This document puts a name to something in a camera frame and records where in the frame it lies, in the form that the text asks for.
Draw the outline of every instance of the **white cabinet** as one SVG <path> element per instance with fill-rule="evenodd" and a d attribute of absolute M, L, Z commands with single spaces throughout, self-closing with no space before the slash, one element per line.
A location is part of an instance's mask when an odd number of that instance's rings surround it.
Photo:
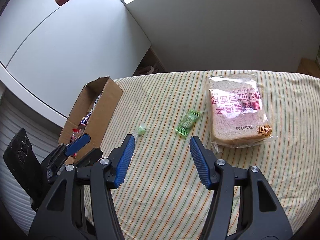
<path fill-rule="evenodd" d="M 7 66 L 28 35 L 58 8 L 54 0 L 9 0 L 0 16 L 0 62 Z"/>
<path fill-rule="evenodd" d="M 84 84 L 131 76 L 149 47 L 120 0 L 70 0 L 26 38 L 7 71 L 68 116 Z"/>

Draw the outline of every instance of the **clear candy wrapper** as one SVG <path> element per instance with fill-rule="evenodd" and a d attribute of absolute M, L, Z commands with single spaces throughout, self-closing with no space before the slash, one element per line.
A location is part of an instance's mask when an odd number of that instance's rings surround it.
<path fill-rule="evenodd" d="M 144 135 L 145 132 L 148 130 L 149 128 L 147 128 L 147 126 L 144 123 L 140 124 L 132 133 L 134 137 L 134 141 L 137 142 L 138 137 L 141 137 L 142 135 Z"/>
<path fill-rule="evenodd" d="M 207 78 L 206 94 L 212 147 L 250 147 L 276 139 L 255 75 Z"/>
<path fill-rule="evenodd" d="M 94 108 L 96 107 L 96 104 L 98 103 L 98 101 L 99 101 L 100 97 L 101 97 L 101 94 L 100 94 L 100 95 L 98 95 L 98 97 L 97 97 L 96 101 L 94 102 L 94 104 L 93 104 L 93 106 L 92 106 L 92 108 L 91 108 L 91 111 L 90 111 L 90 112 L 92 112 L 92 111 L 94 110 Z"/>

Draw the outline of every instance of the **sliced bread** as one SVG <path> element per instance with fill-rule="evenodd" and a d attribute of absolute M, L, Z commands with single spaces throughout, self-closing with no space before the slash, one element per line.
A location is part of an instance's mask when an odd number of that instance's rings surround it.
<path fill-rule="evenodd" d="M 207 91 L 212 143 L 247 147 L 270 136 L 271 127 L 254 75 L 209 77 Z"/>

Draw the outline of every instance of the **white wall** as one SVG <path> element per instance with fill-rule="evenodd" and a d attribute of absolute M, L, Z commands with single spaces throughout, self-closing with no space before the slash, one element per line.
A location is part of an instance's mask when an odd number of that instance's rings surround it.
<path fill-rule="evenodd" d="M 29 90 L 22 86 L 1 64 L 0 62 L 0 80 L 4 85 L 27 106 L 34 109 L 37 113 L 41 114 L 51 122 L 63 127 L 67 118 L 62 114 L 55 111 L 53 108 L 46 105 L 39 98 L 35 97 Z"/>
<path fill-rule="evenodd" d="M 35 97 L 69 116 L 85 84 L 131 76 L 149 47 L 120 0 L 70 0 L 26 38 L 6 70 Z"/>
<path fill-rule="evenodd" d="M 10 0 L 0 16 L 0 62 L 6 67 L 28 35 L 59 8 L 54 0 Z"/>
<path fill-rule="evenodd" d="M 310 0 L 134 0 L 127 8 L 167 71 L 295 72 L 320 44 Z"/>

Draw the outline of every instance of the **bed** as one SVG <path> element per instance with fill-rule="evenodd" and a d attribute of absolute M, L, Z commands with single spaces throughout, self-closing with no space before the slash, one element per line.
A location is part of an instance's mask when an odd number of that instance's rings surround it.
<path fill-rule="evenodd" d="M 125 239 L 198 239 L 213 192 L 201 184 L 189 141 L 209 142 L 205 78 L 253 73 L 278 138 L 249 148 L 223 148 L 229 164 L 260 167 L 275 191 L 292 230 L 305 222 L 320 197 L 320 79 L 266 71 L 197 71 L 159 73 L 115 80 L 123 95 L 101 143 L 103 156 L 119 147 L 141 123 L 150 129 L 136 143 L 124 184 L 112 192 Z M 203 112 L 184 138 L 174 127 L 189 109 Z M 229 234 L 236 231 L 239 188 Z M 85 203 L 92 221 L 90 188 Z"/>

